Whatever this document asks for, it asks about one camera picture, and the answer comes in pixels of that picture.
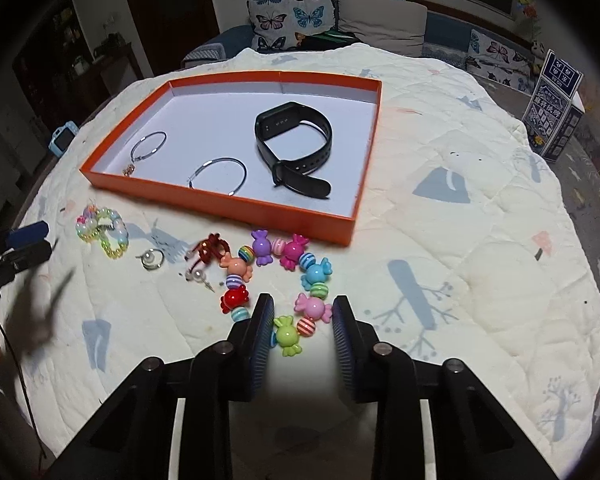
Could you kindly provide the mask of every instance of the white quilt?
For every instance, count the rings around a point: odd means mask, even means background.
[[[45,220],[48,239],[57,241],[32,280],[36,316],[43,316],[71,273],[51,341],[23,363],[43,440],[60,453],[144,357],[189,358],[231,329],[230,316],[219,308],[222,270],[207,270],[216,290],[211,293],[184,280],[183,256],[210,232],[219,232],[234,250],[250,244],[252,226],[96,190],[78,168],[165,80],[235,70],[382,80],[353,241],[348,248],[316,241],[308,247],[333,263],[330,299],[346,294],[358,319],[373,323],[381,339],[413,358],[467,362],[565,476],[590,434],[600,385],[600,293],[560,184],[529,149],[522,123],[469,74],[364,44],[268,56],[247,49],[227,62],[136,82],[81,129],[24,219]],[[89,200],[116,209],[126,222],[130,248],[121,260],[109,260],[98,244],[77,237],[75,218]],[[151,247],[168,256],[155,272],[135,259]],[[3,289],[1,318],[9,315],[23,278]],[[277,261],[256,267],[248,287],[252,298],[270,293],[277,315],[292,314],[302,291],[299,271],[287,272]],[[361,475],[360,468],[372,452],[370,415],[338,396],[331,326],[318,322],[315,336],[301,345],[304,351],[293,358],[282,357],[280,348],[270,354],[263,396],[277,408],[266,414],[256,403],[252,412],[238,410],[240,421],[261,417],[234,424],[237,463],[253,478],[303,478],[301,468],[297,477],[288,467],[287,476],[275,475],[288,465],[281,453],[294,447],[294,460],[302,461],[302,453],[315,457],[326,447],[321,470],[330,478],[346,471],[337,462],[343,460],[355,469],[350,478],[364,478],[368,469]],[[318,434],[317,447],[297,446]],[[337,444],[338,438],[347,444]]]

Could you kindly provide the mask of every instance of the cardboard box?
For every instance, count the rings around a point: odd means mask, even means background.
[[[380,95],[379,80],[325,73],[233,72],[174,79],[125,117],[80,170],[103,189],[347,245],[362,198]],[[312,173],[331,183],[326,200],[275,187],[258,153],[256,116],[289,101],[316,108],[331,123],[331,156]],[[137,162],[132,176],[123,176],[132,146],[154,131],[167,133],[164,146]],[[158,144],[161,136],[154,139]],[[137,154],[155,147],[145,142]],[[278,158],[288,160],[313,153],[323,143],[307,124],[267,141]],[[238,158],[248,168],[240,191],[227,195],[242,176],[231,163],[210,166],[189,189],[194,171],[222,156]]]
[[[581,81],[580,72],[548,51],[522,121],[531,149],[549,162],[558,159],[584,115]]]

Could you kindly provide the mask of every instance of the door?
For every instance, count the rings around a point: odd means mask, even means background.
[[[180,68],[188,52],[218,34],[211,0],[127,0],[155,75]]]

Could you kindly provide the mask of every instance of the beaded bracelet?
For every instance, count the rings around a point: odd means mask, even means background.
[[[110,220],[111,225],[100,225],[100,220],[104,219]],[[113,260],[122,256],[129,247],[129,233],[125,223],[117,211],[107,207],[98,209],[95,205],[89,204],[84,208],[82,215],[76,219],[75,231],[85,242],[92,242],[99,238],[102,249]],[[112,231],[112,235],[118,241],[118,248],[115,250],[111,249],[107,231]]]

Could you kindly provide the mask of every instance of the rainbow striped bead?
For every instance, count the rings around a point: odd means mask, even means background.
[[[314,283],[309,290],[309,296],[313,296],[314,298],[320,298],[324,300],[329,294],[329,287],[324,283],[318,282]]]
[[[276,238],[271,243],[271,253],[276,256],[282,256],[282,251],[285,250],[286,242],[282,238]]]
[[[248,245],[243,245],[240,249],[238,249],[238,257],[247,262],[247,265],[253,262],[255,258],[255,254],[253,249],[251,249]]]
[[[234,308],[231,311],[231,319],[234,320],[234,322],[238,322],[238,321],[244,321],[245,319],[249,319],[250,318],[250,314],[249,311],[244,308],[243,306],[239,306],[237,308]]]
[[[244,285],[244,280],[242,279],[242,276],[239,276],[238,274],[229,274],[224,280],[224,284],[226,285],[226,288],[234,289]]]
[[[308,317],[303,317],[298,320],[296,324],[296,330],[304,337],[311,337],[315,333],[315,323]]]
[[[298,260],[298,264],[302,270],[307,270],[315,263],[315,256],[313,253],[303,253]]]

